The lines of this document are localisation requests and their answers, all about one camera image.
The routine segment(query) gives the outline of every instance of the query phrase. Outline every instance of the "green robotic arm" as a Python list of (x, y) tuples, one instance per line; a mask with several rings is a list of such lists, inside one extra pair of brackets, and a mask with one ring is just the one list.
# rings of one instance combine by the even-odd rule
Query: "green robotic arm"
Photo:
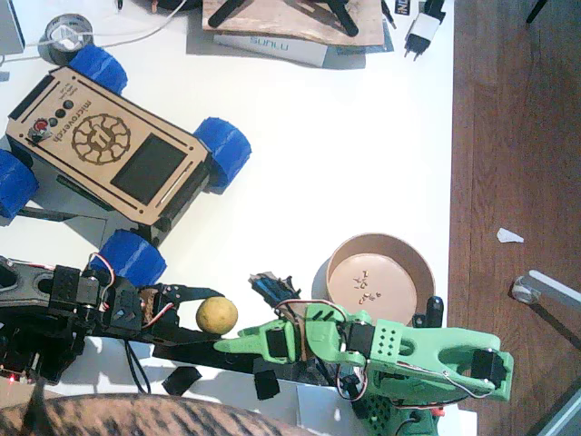
[(499, 350), (494, 335), (414, 329), (384, 320), (374, 326), (365, 311), (349, 314), (322, 302), (302, 306), (303, 311), (293, 311), (289, 304), (282, 311), (286, 320), (245, 329), (240, 338), (216, 342), (214, 348), (258, 353), (281, 364), (315, 355), (343, 367), (360, 367), (357, 402), (366, 410), (362, 420), (369, 434), (434, 435), (438, 418), (430, 409), (467, 397), (510, 398), (513, 359)]

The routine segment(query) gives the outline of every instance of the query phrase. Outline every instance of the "red button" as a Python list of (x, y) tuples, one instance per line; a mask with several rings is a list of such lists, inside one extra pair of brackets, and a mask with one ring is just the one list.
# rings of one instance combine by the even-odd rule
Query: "red button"
[(48, 127), (48, 121), (46, 120), (36, 120), (36, 122), (34, 123), (34, 129), (38, 132), (42, 132), (43, 130), (46, 130), (46, 128)]

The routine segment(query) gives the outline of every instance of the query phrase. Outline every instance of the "duct tape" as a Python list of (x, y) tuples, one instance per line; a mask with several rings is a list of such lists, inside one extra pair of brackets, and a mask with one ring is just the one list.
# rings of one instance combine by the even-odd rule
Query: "duct tape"
[(44, 30), (44, 40), (54, 41), (48, 45), (48, 55), (57, 65), (67, 65), (76, 54), (93, 43), (93, 27), (89, 20), (78, 14), (64, 14), (53, 18)]

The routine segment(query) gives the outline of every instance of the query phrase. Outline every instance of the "robotic arm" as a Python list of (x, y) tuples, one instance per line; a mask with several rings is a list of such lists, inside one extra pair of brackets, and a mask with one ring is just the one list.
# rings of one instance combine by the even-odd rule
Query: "robotic arm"
[(218, 334), (179, 327), (181, 302), (221, 293), (156, 284), (137, 288), (123, 277), (0, 257), (0, 375), (57, 384), (84, 350), (86, 336), (173, 347), (211, 342)]
[(328, 302), (288, 300), (277, 308), (281, 319), (214, 348), (280, 364), (313, 356), (336, 363), (341, 396), (341, 368), (354, 368), (360, 388), (350, 397), (368, 434), (437, 434), (432, 410), (467, 397), (509, 400), (513, 358), (494, 335), (384, 320), (373, 325), (365, 311), (349, 314)]

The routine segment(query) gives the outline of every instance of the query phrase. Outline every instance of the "yellow fruit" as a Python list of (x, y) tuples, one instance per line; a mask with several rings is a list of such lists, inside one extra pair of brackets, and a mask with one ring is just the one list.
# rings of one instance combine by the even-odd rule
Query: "yellow fruit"
[(232, 330), (237, 321), (238, 309), (224, 297), (208, 298), (196, 313), (198, 327), (207, 333), (225, 334)]

